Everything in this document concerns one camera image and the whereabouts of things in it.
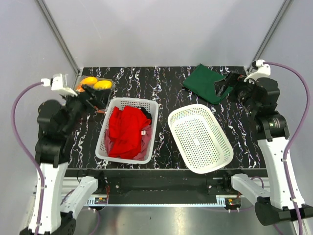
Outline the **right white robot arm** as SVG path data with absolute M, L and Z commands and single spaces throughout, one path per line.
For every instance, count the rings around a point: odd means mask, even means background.
M 240 173 L 226 176 L 222 181 L 224 192 L 241 193 L 254 206 L 256 216 L 264 226 L 311 218 L 313 208 L 305 203 L 299 192 L 286 149 L 290 136 L 287 121 L 276 111 L 280 95 L 277 81 L 231 72 L 218 95 L 224 95 L 227 89 L 231 90 L 228 98 L 240 103 L 251 116 L 251 126 L 266 163 L 270 190 L 266 191 Z

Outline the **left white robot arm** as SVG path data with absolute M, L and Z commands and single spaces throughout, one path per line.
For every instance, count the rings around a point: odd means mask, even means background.
M 22 235 L 72 235 L 77 216 L 93 193 L 106 190 L 102 172 L 89 171 L 64 202 L 62 188 L 70 159 L 70 137 L 78 120 L 90 108 L 103 108 L 104 103 L 96 91 L 83 86 L 84 91 L 63 96 L 66 103 L 47 100 L 38 108 L 38 141 L 35 155 L 26 154 L 34 163 L 37 176 L 37 191 L 31 222 L 20 231 Z

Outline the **clear zip top bag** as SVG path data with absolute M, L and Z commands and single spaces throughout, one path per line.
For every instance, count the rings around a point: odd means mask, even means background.
M 94 94 L 96 100 L 101 102 L 101 105 L 96 105 L 94 101 L 90 101 L 90 103 L 93 104 L 97 112 L 103 113 L 107 109 L 111 93 L 114 89 L 113 80 L 92 76 L 81 76 L 80 82 L 78 83 L 78 85 L 76 85 L 75 90 L 78 93 L 85 94 L 83 86 L 90 87 L 91 93 Z

